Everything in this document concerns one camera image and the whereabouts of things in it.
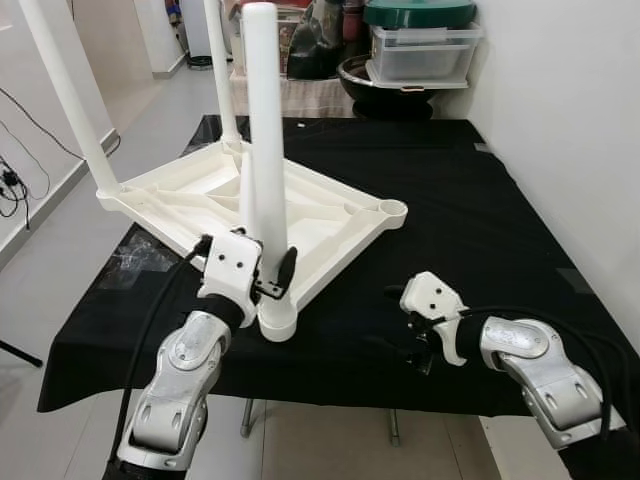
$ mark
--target table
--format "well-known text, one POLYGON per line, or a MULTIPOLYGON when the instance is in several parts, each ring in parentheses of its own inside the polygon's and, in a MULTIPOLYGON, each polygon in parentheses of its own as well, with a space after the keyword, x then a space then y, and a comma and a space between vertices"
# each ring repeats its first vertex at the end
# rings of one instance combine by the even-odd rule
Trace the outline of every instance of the table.
MULTIPOLYGON (((239 127, 245 137, 250 134, 246 118, 239 118, 239 127)), ((187 151, 219 134, 217 117, 203 118, 187 151)), ((407 355, 424 347, 382 290, 428 269, 467 305, 533 307, 614 340, 631 359, 632 395, 638 404, 640 359, 470 123, 284 119, 284 135, 287 158, 377 197, 403 200, 409 215, 402 229, 385 232, 304 309, 291 340, 269 343, 257 324, 241 331, 213 393, 528 415, 519 387, 505 374, 478 363, 455 368, 436 360, 431 374, 423 376, 406 363, 407 355)), ((131 228, 55 337, 39 411, 122 386, 146 308, 176 260, 150 234, 131 228)), ((185 270, 176 285, 149 334, 137 387, 151 378, 162 339, 192 309, 199 273, 185 270)), ((610 359, 614 401, 619 401, 616 357, 595 346, 610 359)), ((574 362, 594 371, 572 338, 565 339, 565 348, 574 362)), ((579 472, 576 478, 594 478, 584 476, 593 470, 584 467, 584 455, 563 458, 572 472, 579 472)))

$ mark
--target green lid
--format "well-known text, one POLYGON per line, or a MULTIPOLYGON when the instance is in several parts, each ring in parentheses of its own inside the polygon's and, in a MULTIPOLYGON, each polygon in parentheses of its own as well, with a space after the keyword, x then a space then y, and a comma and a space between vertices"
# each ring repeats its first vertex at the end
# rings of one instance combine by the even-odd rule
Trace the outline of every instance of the green lid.
POLYGON ((475 13, 471 0, 371 0, 364 21, 383 28, 456 28, 475 13))

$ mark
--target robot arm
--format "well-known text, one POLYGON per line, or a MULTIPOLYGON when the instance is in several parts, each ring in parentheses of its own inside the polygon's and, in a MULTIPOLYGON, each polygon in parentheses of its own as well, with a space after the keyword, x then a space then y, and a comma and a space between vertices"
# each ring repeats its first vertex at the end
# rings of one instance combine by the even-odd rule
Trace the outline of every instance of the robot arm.
POLYGON ((281 262, 276 282, 261 278, 261 254, 261 244, 241 229, 213 240, 198 291, 201 307, 160 345, 156 373, 103 480, 185 478, 206 427, 206 396, 232 336, 251 325, 261 295, 281 298, 293 277, 295 248, 281 262))
MULTIPOLYGON (((555 449, 600 432, 602 390, 594 378, 566 356, 561 336, 545 322, 482 321, 463 318, 466 307, 458 294, 438 277, 423 272, 412 278, 400 299, 411 315, 409 327, 426 339, 433 330, 442 341, 445 360, 462 366, 481 358, 485 365, 506 372, 522 386, 524 401, 555 449)), ((609 428, 625 422, 611 408, 609 428)))

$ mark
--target black bowl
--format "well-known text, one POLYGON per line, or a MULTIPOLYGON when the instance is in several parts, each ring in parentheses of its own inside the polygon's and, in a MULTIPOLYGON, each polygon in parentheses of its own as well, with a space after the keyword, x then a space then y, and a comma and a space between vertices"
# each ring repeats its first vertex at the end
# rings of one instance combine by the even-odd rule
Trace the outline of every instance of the black bowl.
POLYGON ((352 57, 338 65, 340 83, 356 102, 354 111, 379 118, 431 117, 428 100, 437 90, 409 90, 376 87, 365 68, 369 55, 352 57))

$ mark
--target tripod leg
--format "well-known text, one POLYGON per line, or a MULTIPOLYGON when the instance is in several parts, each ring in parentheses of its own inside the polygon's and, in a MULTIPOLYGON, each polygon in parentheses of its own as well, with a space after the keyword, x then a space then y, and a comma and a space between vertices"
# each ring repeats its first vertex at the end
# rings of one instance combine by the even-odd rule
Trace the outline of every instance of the tripod leg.
POLYGON ((33 355, 29 355, 28 353, 23 352, 19 348, 16 348, 13 345, 9 345, 8 343, 3 342, 2 340, 0 340, 0 349, 5 350, 10 354, 15 355, 18 358, 21 358, 25 362, 29 362, 34 367, 40 368, 42 366, 42 360, 40 360, 39 358, 36 358, 33 355))

